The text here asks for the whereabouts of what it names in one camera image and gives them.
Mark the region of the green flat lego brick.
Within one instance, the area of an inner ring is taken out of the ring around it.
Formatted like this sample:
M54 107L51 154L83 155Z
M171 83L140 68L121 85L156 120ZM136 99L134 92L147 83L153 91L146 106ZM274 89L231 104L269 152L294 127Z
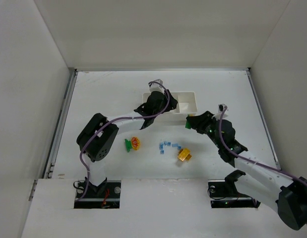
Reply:
M129 153L132 149L132 143L130 140L127 139L125 139L124 142L125 142L126 151Z

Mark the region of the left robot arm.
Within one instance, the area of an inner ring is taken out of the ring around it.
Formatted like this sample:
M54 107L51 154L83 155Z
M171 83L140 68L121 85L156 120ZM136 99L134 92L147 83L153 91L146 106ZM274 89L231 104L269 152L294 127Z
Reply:
M90 181L91 170L83 158L84 155L92 163L103 160L109 153L118 134L145 129L153 124L157 116L176 109L177 105L178 101L166 89L164 92L151 92L145 103L133 112L118 118L109 119L101 113L96 113L76 140L80 149L79 159L87 170L85 185L83 186L84 191L80 199L86 195L87 191L101 193L104 187L103 183L105 183L105 181L102 181L95 185Z

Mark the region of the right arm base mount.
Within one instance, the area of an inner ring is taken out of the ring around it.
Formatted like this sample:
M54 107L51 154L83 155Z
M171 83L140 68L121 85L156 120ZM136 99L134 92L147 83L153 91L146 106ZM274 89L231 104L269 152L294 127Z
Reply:
M222 180L208 180L207 193L211 208L259 208L259 201L236 189L235 182L245 175L245 172L235 170Z

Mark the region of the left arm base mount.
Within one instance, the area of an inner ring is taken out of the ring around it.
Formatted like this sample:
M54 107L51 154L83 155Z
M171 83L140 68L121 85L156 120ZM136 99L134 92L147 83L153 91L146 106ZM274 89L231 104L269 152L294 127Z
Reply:
M75 181L76 190L74 209L119 209L121 196L121 180L107 180L99 187L89 184L85 195L86 181Z

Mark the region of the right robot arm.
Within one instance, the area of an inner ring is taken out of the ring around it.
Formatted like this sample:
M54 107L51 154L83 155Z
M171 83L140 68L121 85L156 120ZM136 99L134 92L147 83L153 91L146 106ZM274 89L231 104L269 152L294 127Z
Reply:
M220 158L235 171L225 181L233 192L245 194L275 211L289 228L298 231L307 224L307 179L278 170L256 159L236 138L225 110L186 117L186 127L207 135Z

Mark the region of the yellow butterfly lego brick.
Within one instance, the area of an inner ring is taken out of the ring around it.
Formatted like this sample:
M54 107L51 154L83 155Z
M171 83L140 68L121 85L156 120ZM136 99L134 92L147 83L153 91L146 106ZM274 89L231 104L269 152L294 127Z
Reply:
M140 148L140 140L138 139L138 137L132 137L131 138L131 146L133 148L133 150L138 150Z

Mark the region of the green square lego brick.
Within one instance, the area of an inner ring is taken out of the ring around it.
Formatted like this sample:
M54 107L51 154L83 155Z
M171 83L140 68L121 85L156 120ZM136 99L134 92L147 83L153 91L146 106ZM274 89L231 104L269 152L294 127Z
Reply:
M188 121L186 121L186 123L185 123L185 128L186 129L191 129L191 125L190 125L190 123Z

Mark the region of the white three-compartment container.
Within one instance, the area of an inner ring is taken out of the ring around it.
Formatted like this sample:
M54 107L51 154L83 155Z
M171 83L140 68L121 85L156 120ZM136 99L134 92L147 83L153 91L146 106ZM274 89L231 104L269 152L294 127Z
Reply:
M158 116L155 121L168 124L185 123L186 117L197 114L197 104L194 92L171 92L178 102L177 107Z

